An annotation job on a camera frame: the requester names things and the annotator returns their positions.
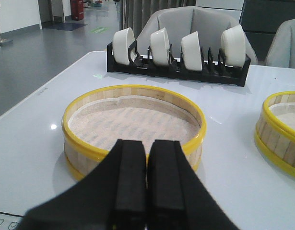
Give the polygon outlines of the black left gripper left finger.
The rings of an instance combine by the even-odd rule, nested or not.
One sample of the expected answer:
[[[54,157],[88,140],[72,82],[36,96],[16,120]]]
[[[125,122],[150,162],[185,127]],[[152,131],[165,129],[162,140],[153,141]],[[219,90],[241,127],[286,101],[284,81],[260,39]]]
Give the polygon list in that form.
[[[143,230],[146,159],[142,142],[117,140],[87,176],[29,210],[21,230]]]

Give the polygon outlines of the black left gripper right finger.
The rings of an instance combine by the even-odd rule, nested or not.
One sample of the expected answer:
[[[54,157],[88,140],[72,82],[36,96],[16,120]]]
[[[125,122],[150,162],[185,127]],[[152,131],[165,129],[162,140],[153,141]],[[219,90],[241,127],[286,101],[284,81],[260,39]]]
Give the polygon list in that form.
[[[199,180],[178,141],[154,141],[147,180],[149,230],[238,228]]]

